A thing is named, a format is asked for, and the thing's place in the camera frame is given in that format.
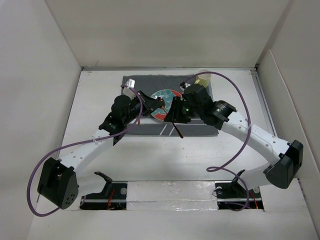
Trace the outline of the copper spoon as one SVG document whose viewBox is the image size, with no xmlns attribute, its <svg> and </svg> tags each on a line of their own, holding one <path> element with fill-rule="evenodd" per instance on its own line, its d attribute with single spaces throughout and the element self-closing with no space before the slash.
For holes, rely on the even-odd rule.
<svg viewBox="0 0 320 240">
<path fill-rule="evenodd" d="M 175 124 L 175 123 L 172 123 L 172 125 L 173 125 L 174 129 L 176 130 L 177 134 L 179 135 L 179 137 L 180 137 L 181 139 L 183 139 L 184 136 L 182 135 L 181 131 L 178 129 L 178 127 L 176 126 L 176 124 Z"/>
</svg>

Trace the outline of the yellow-green mug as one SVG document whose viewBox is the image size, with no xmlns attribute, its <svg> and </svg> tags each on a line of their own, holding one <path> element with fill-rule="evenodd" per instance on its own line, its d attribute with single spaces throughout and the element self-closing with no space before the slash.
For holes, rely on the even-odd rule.
<svg viewBox="0 0 320 240">
<path fill-rule="evenodd" d="M 199 84 L 207 88 L 211 82 L 212 74 L 206 68 L 201 68 L 197 71 L 199 75 L 196 76 L 195 84 Z"/>
</svg>

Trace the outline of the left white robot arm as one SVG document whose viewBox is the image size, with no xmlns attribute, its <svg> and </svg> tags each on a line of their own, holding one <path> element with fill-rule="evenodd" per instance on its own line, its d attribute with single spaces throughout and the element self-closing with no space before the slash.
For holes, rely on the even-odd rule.
<svg viewBox="0 0 320 240">
<path fill-rule="evenodd" d="M 96 171 L 92 178 L 81 178 L 82 173 L 94 159 L 124 137 L 133 127 L 132 121 L 138 122 L 164 104 L 160 97 L 151 98 L 132 88 L 117 96 L 111 112 L 90 140 L 76 143 L 76 149 L 59 159 L 44 158 L 37 192 L 62 210 L 69 208 L 79 195 L 109 197 L 113 185 L 110 177 Z"/>
</svg>

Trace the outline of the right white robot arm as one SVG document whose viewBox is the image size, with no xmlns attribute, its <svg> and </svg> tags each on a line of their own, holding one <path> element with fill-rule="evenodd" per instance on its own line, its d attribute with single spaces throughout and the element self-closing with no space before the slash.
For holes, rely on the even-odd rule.
<svg viewBox="0 0 320 240">
<path fill-rule="evenodd" d="M 301 142 L 288 142 L 250 123 L 231 104 L 212 100 L 202 85 L 183 82 L 180 87 L 182 96 L 172 99 L 165 122 L 187 124 L 192 118 L 200 118 L 206 125 L 239 139 L 267 160 L 265 165 L 241 172 L 241 179 L 231 184 L 235 196 L 243 197 L 250 189 L 264 185 L 289 187 L 303 163 Z"/>
</svg>

